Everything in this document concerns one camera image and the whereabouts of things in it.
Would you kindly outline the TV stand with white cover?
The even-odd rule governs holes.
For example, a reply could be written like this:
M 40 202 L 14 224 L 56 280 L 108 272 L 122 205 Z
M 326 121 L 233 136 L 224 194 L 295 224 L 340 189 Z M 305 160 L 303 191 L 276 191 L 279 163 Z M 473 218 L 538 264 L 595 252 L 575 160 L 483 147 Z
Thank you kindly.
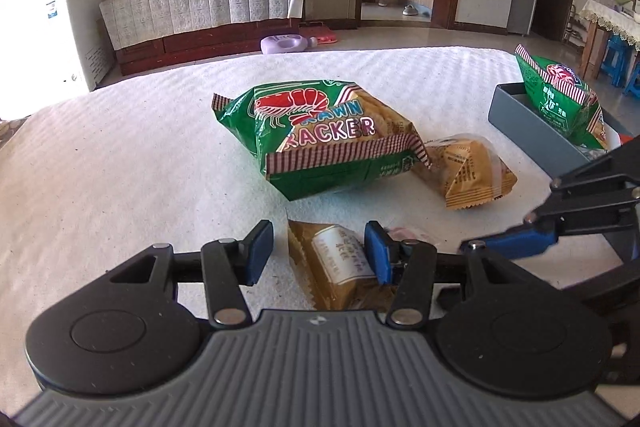
M 124 75 L 260 49 L 298 31 L 304 0 L 106 0 L 101 14 Z

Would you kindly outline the white chest freezer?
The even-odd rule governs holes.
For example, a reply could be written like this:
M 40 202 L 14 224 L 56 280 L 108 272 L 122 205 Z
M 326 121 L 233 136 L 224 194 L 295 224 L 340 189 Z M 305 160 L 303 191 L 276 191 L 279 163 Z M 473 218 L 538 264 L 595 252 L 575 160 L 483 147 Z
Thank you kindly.
M 102 0 L 1 0 L 0 116 L 17 120 L 96 89 L 114 64 Z

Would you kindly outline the white table cloth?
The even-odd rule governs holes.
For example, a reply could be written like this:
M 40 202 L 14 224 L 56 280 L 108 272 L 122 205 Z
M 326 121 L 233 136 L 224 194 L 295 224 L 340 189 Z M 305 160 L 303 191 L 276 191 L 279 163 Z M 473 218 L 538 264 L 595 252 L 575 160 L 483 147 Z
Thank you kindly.
M 423 142 L 488 140 L 510 194 L 450 210 L 412 169 L 287 200 L 220 122 L 215 94 L 342 80 L 410 120 Z M 1 400 L 20 426 L 621 426 L 596 387 L 480 387 L 442 357 L 437 327 L 461 300 L 467 239 L 521 225 L 550 194 L 488 122 L 514 53 L 474 48 L 253 55 L 130 79 L 29 117 L 1 151 Z M 274 246 L 242 286 L 253 324 L 213 327 L 201 248 L 259 221 Z M 288 257 L 288 221 L 358 236 L 440 240 L 424 327 L 374 310 L 320 311 Z M 516 262 L 558 289 L 589 276 L 596 235 Z

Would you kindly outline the green prawn cracker bag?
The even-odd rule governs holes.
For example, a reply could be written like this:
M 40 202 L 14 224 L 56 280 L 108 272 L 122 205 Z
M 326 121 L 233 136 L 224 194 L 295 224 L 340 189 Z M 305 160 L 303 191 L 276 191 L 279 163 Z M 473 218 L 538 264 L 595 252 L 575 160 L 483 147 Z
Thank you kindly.
M 575 146 L 607 150 L 600 102 L 587 83 L 564 64 L 529 54 L 519 44 L 514 51 L 526 94 L 542 119 Z
M 432 163 L 414 124 L 350 81 L 261 84 L 212 109 L 290 202 Z

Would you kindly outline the dining table with lace cloth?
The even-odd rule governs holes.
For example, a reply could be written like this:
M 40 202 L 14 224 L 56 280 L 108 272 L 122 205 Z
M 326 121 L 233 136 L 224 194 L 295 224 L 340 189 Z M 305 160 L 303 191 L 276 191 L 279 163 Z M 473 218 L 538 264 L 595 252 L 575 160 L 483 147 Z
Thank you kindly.
M 627 79 L 639 52 L 639 23 L 634 16 L 614 0 L 588 0 L 581 10 L 575 5 L 570 8 L 562 43 L 580 52 L 577 72 L 582 80 L 599 76 L 612 37 L 620 38 L 629 49 L 631 63 L 624 76 Z

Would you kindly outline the grey rectangular tray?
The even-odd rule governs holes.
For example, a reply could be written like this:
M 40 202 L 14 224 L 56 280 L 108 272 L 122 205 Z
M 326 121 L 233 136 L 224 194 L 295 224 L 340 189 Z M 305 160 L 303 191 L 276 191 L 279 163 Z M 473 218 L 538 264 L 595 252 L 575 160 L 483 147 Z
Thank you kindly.
M 603 109 L 608 134 L 620 137 L 631 133 L 610 113 Z M 557 178 L 590 159 L 572 142 L 549 126 L 533 108 L 524 83 L 498 84 L 492 97 L 488 121 L 517 145 L 550 178 Z M 603 234 L 623 262 L 639 256 L 639 232 L 620 231 Z

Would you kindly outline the brown pastry packet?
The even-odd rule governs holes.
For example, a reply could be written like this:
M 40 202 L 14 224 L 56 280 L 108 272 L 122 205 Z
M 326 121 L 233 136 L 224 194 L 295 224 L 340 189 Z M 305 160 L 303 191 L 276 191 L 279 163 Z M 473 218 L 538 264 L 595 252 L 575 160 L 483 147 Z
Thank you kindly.
M 288 257 L 316 310 L 385 313 L 395 298 L 396 287 L 378 283 L 358 236 L 341 225 L 288 221 Z

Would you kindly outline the yellow pastry packet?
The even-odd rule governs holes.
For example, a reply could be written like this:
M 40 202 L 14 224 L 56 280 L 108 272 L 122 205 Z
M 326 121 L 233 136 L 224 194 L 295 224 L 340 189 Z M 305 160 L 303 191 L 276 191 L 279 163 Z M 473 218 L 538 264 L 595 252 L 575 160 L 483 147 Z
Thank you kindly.
M 424 143 L 430 165 L 412 172 L 445 199 L 450 210 L 495 202 L 511 193 L 518 177 L 495 147 L 479 135 L 456 134 Z

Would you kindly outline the blue plastic stool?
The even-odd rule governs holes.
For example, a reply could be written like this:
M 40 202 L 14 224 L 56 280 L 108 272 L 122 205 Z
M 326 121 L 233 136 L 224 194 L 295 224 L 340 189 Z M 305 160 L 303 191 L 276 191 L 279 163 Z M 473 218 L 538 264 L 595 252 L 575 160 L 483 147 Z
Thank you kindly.
M 632 45 L 619 35 L 613 34 L 608 38 L 600 72 L 611 79 L 613 87 L 623 87 L 633 49 Z
M 624 89 L 624 95 L 640 98 L 640 62 L 634 64 L 628 82 Z

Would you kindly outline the clear packet with white ball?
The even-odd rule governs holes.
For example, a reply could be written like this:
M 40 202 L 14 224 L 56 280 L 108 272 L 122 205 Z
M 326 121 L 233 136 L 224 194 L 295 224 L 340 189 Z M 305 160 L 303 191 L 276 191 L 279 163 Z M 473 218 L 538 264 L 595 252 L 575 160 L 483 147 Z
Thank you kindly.
M 387 230 L 387 234 L 391 239 L 398 242 L 403 241 L 420 241 L 424 243 L 429 243 L 434 246 L 437 246 L 440 243 L 440 240 L 433 235 L 430 235 L 422 230 L 416 228 L 389 228 Z

